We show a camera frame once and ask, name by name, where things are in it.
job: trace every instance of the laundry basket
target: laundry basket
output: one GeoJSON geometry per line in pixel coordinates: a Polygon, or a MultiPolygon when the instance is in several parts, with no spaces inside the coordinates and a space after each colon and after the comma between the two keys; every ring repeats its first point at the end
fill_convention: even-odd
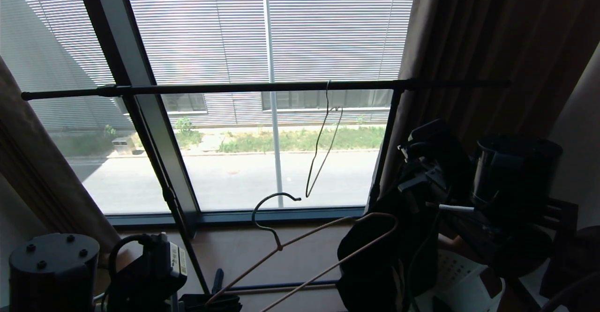
{"type": "Polygon", "coordinates": [[[438,251],[437,284],[426,293],[416,297],[421,312],[432,312],[433,296],[444,301],[453,312],[495,312],[506,290],[504,280],[502,291],[489,297],[480,274],[486,265],[475,263],[456,253],[438,251]]]}

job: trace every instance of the wire hanger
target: wire hanger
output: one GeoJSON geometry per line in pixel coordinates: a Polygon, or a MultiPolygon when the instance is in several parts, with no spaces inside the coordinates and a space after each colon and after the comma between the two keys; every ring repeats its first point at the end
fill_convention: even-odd
{"type": "Polygon", "coordinates": [[[321,124],[321,130],[319,130],[319,135],[317,135],[317,143],[315,144],[315,156],[313,156],[313,161],[311,161],[310,168],[308,169],[308,178],[306,179],[306,190],[304,192],[304,195],[306,196],[306,198],[308,198],[310,196],[310,194],[313,192],[315,183],[317,183],[319,174],[321,174],[321,169],[323,169],[323,166],[325,165],[325,161],[327,161],[327,157],[330,156],[331,148],[333,148],[334,141],[336,140],[336,134],[337,134],[337,130],[339,128],[339,123],[341,122],[341,117],[344,115],[343,107],[332,107],[330,109],[330,96],[329,96],[330,82],[331,82],[331,80],[328,80],[327,84],[325,85],[325,99],[327,101],[327,104],[325,106],[325,118],[323,119],[323,124],[321,124]],[[313,184],[310,184],[310,176],[313,173],[313,165],[315,164],[315,159],[317,158],[317,152],[319,151],[319,140],[321,139],[321,134],[323,133],[323,128],[325,127],[325,122],[327,122],[327,117],[330,115],[330,111],[333,111],[333,110],[337,111],[338,109],[341,109],[341,112],[339,113],[336,130],[334,131],[334,137],[331,138],[330,149],[328,149],[327,154],[325,154],[323,163],[321,163],[321,167],[319,167],[319,170],[317,171],[317,175],[315,175],[313,184]]]}
{"type": "MultiPolygon", "coordinates": [[[[304,239],[310,235],[312,235],[313,233],[317,233],[318,231],[321,231],[327,227],[330,227],[334,224],[340,223],[340,222],[345,222],[345,221],[349,221],[349,220],[354,220],[353,217],[343,217],[343,218],[339,218],[337,220],[334,220],[332,222],[323,224],[322,226],[319,226],[315,229],[312,229],[311,231],[304,233],[294,239],[291,239],[288,242],[285,243],[281,243],[281,241],[279,240],[279,236],[277,235],[277,232],[269,227],[264,227],[259,225],[256,222],[255,219],[255,215],[256,212],[258,211],[259,207],[261,207],[261,205],[263,203],[265,203],[268,199],[271,199],[272,197],[277,197],[277,196],[286,196],[289,197],[290,199],[292,199],[293,201],[300,201],[301,199],[299,197],[293,197],[292,195],[288,194],[288,193],[275,193],[275,194],[271,194],[268,195],[267,197],[265,197],[264,199],[262,199],[262,201],[260,201],[255,209],[252,212],[252,223],[254,223],[259,229],[261,230],[265,230],[265,231],[270,231],[271,233],[273,233],[273,236],[275,237],[275,242],[276,242],[276,248],[271,251],[269,254],[267,254],[266,256],[264,256],[263,259],[261,259],[260,261],[258,261],[256,264],[254,264],[252,267],[250,267],[249,269],[247,269],[244,273],[242,273],[240,276],[238,276],[238,278],[235,278],[233,280],[233,282],[230,282],[227,286],[223,287],[219,292],[217,292],[215,295],[213,295],[207,302],[206,304],[204,304],[204,306],[208,306],[210,305],[210,303],[214,302],[218,297],[220,297],[221,295],[223,295],[223,293],[225,293],[225,291],[229,290],[232,286],[234,286],[235,284],[237,284],[237,282],[239,282],[240,280],[242,280],[242,278],[244,278],[245,276],[247,276],[250,272],[252,272],[255,268],[257,268],[259,265],[261,265],[262,263],[264,263],[266,260],[268,260],[269,258],[271,258],[274,254],[276,254],[279,251],[282,251],[283,248],[285,248],[288,245],[291,245],[295,242],[298,242],[301,239],[304,239]]],[[[369,246],[379,242],[381,239],[387,237],[389,234],[391,234],[394,230],[396,230],[396,228],[398,227],[398,219],[391,215],[391,214],[384,214],[384,213],[380,213],[380,212],[373,212],[371,214],[365,215],[362,218],[359,218],[355,221],[355,223],[358,222],[362,222],[364,220],[366,220],[367,218],[371,217],[371,216],[387,216],[390,218],[394,219],[394,227],[392,227],[392,229],[390,229],[390,231],[384,233],[383,235],[381,235],[380,237],[376,238],[375,240],[369,242],[367,245],[363,246],[362,248],[356,250],[355,252],[349,254],[347,257],[343,258],[341,261],[338,261],[336,264],[332,265],[331,267],[329,267],[328,269],[326,269],[325,271],[319,273],[317,276],[311,278],[310,280],[308,280],[308,282],[305,282],[304,284],[296,287],[293,291],[291,291],[290,293],[288,293],[287,295],[283,296],[281,299],[279,299],[278,301],[270,304],[269,306],[267,306],[263,311],[269,310],[271,309],[273,306],[279,304],[280,302],[282,302],[283,300],[287,299],[289,296],[293,295],[294,293],[296,293],[297,291],[301,290],[303,287],[305,287],[306,285],[310,284],[311,282],[314,282],[315,280],[317,280],[318,278],[320,278],[321,276],[323,276],[324,274],[326,274],[327,272],[331,271],[332,269],[334,269],[335,267],[337,267],[338,265],[340,265],[341,263],[343,263],[344,261],[347,261],[348,259],[352,258],[353,256],[355,256],[356,254],[362,252],[364,249],[369,248],[369,246]]]]}

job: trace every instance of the window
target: window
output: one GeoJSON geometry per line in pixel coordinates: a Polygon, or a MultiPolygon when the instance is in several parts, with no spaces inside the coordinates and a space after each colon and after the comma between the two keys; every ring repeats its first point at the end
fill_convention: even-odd
{"type": "MultiPolygon", "coordinates": [[[[23,90],[113,83],[392,80],[399,74],[411,4],[412,0],[2,0],[0,54],[23,90]]],[[[313,194],[294,203],[273,199],[264,208],[364,205],[391,94],[330,91],[330,105],[345,110],[341,118],[341,111],[333,111],[324,128],[320,151],[329,147],[341,122],[313,194]]],[[[325,93],[276,92],[276,109],[271,109],[270,96],[219,90],[136,96],[136,107],[128,104],[126,114],[117,107],[120,100],[102,97],[31,104],[58,137],[55,141],[69,137],[57,145],[73,161],[103,212],[168,210],[135,132],[147,127],[174,192],[184,203],[182,211],[203,215],[251,209],[278,190],[304,193],[325,93]],[[302,111],[284,111],[288,109],[302,111]],[[95,145],[77,141],[90,133],[101,138],[102,154],[78,151],[95,145]],[[107,145],[107,137],[122,139],[127,144],[119,146],[132,148],[119,155],[117,150],[124,148],[107,145]]]]}
{"type": "MultiPolygon", "coordinates": [[[[289,91],[277,93],[277,109],[325,109],[324,90],[289,91]]],[[[328,94],[330,107],[389,107],[392,90],[332,90],[328,94]]],[[[270,110],[270,93],[262,92],[264,110],[270,110]]]]}
{"type": "Polygon", "coordinates": [[[163,103],[167,111],[206,111],[202,94],[165,94],[163,103]]]}

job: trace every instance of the concrete path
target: concrete path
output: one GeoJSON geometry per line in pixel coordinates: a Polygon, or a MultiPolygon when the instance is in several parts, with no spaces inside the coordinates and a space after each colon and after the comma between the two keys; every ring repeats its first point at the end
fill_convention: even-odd
{"type": "MultiPolygon", "coordinates": [[[[283,190],[302,201],[284,198],[286,208],[364,205],[377,152],[332,152],[311,196],[304,189],[313,153],[282,153],[283,190]]],[[[315,160],[313,175],[323,161],[315,160]]],[[[185,156],[184,162],[202,210],[251,209],[277,191],[272,154],[185,156]]],[[[71,161],[71,167],[105,214],[167,212],[148,158],[71,161]]],[[[277,199],[262,208],[276,208],[277,199]]]]}

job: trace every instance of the brown curtain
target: brown curtain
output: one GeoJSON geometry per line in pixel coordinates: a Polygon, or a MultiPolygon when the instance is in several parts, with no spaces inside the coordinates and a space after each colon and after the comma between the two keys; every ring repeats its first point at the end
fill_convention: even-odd
{"type": "Polygon", "coordinates": [[[0,173],[49,231],[95,238],[103,252],[120,240],[58,151],[0,58],[0,173]]]}
{"type": "Polygon", "coordinates": [[[600,0],[414,0],[399,78],[509,79],[509,89],[405,92],[384,162],[396,177],[397,146],[442,118],[467,152],[493,133],[546,137],[600,40],[600,0]]]}

